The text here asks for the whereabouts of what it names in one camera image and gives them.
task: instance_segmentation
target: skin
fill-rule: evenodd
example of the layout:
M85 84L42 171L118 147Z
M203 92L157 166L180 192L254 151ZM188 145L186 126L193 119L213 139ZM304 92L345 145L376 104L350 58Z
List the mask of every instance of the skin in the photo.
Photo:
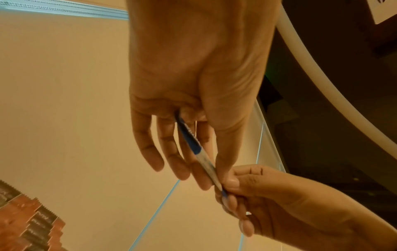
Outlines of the skin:
M223 198L241 232L302 250L397 250L397 230L347 195L321 183L262 165L234 167Z
M238 158L261 85L281 0L129 0L130 103L135 140L155 171L164 160L178 179L212 182L184 140L174 139L174 111L207 152L216 134L220 180Z

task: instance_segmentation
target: hand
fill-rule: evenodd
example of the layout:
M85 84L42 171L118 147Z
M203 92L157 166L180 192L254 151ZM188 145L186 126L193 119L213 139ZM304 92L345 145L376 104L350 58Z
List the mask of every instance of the hand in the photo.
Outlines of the hand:
M212 128L222 180L236 162L270 50L281 0L128 0L130 101L135 140L156 171L164 161L153 144L152 115L160 146L175 175L212 182L182 137L174 140L174 111L212 154Z
M347 195L261 165L234 167L216 200L258 234L302 250L397 250L397 230Z

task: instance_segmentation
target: blue and white pregnancy test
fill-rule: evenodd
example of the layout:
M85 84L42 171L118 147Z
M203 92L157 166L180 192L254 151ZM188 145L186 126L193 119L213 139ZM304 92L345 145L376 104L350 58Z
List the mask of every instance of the blue and white pregnancy test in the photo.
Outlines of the blue and white pregnancy test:
M218 176L216 175L215 167L212 164L208 154L200 145L199 141L195 135L190 131L189 127L186 125L185 121L179 116L179 111L175 112L175 120L178 124L178 128L181 131L183 138L189 145L190 149L197 158L197 161L201 164L204 170L207 172L208 176L211 178L214 185L222 192L222 196L227 197L226 191L222 188L219 182Z

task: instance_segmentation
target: pregnancy test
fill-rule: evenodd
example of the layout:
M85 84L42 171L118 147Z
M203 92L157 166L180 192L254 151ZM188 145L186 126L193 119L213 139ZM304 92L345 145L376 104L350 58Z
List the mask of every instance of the pregnancy test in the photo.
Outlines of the pregnancy test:
M177 121L178 128L181 131L183 138L189 145L191 151L196 156L197 161L201 164L204 170L207 172L208 176L211 178L212 182L215 186L222 192L222 196L227 197L226 191L222 188L221 183L219 182L218 176L216 175L215 167L212 164L208 154L200 145L199 141L195 137L195 135L190 131L189 127L183 121L183 119L179 116L179 111L175 112L175 120Z

